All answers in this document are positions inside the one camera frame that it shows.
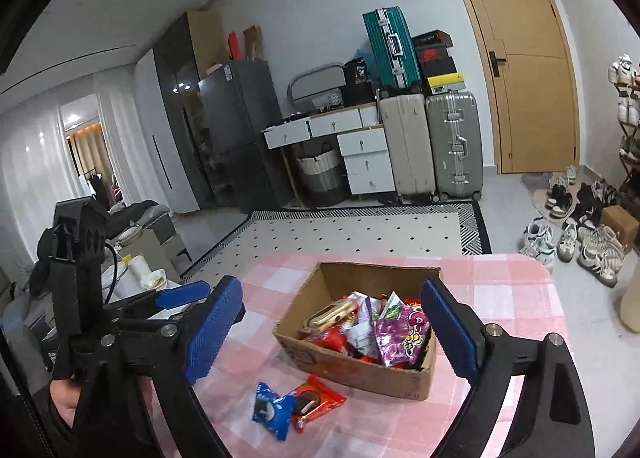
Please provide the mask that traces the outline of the person's left hand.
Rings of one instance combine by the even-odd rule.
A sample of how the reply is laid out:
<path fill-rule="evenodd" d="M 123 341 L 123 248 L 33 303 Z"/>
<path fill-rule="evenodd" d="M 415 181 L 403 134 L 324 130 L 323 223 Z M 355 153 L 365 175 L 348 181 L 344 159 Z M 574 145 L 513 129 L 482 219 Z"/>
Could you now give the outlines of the person's left hand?
<path fill-rule="evenodd" d="M 74 425 L 81 384 L 73 379 L 52 380 L 49 386 L 49 393 L 56 411 L 71 428 Z"/>

